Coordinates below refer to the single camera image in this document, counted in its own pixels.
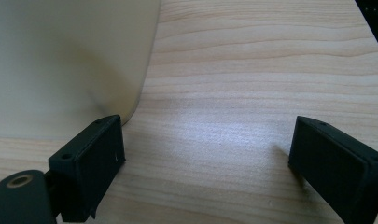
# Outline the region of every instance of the black object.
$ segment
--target black object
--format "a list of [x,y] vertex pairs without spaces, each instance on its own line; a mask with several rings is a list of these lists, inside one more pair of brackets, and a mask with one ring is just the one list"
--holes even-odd
[[297,117],[289,166],[344,223],[373,223],[378,214],[378,152],[331,125]]
[[356,0],[356,2],[378,42],[378,0]]
[[119,115],[98,119],[49,158],[0,182],[0,223],[84,222],[125,162]]

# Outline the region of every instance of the wooden surface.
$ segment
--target wooden surface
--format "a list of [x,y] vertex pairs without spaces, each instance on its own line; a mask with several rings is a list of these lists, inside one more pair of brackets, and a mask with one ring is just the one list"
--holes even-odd
[[[378,150],[378,45],[353,0],[163,1],[128,160],[88,223],[342,223],[287,167],[298,115]],[[0,180],[67,140],[0,138]]]

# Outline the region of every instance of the beige plastic bin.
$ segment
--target beige plastic bin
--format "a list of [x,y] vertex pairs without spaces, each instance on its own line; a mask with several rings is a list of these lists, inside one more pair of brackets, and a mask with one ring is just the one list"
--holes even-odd
[[0,136],[73,137],[133,114],[159,0],[0,1]]

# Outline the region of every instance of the light wood tabletop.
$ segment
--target light wood tabletop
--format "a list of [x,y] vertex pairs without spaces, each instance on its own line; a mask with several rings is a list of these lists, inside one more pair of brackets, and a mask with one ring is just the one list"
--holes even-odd
[[[298,115],[378,150],[378,45],[354,0],[162,1],[127,161],[88,223],[343,223],[287,167]],[[68,140],[0,138],[0,180]]]

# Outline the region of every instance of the table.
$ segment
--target table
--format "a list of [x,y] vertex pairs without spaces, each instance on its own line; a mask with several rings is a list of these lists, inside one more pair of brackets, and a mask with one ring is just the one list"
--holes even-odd
[[[378,45],[355,1],[162,1],[127,161],[88,223],[342,223],[287,167],[298,115],[378,150]],[[47,171],[68,140],[0,138],[0,180]]]

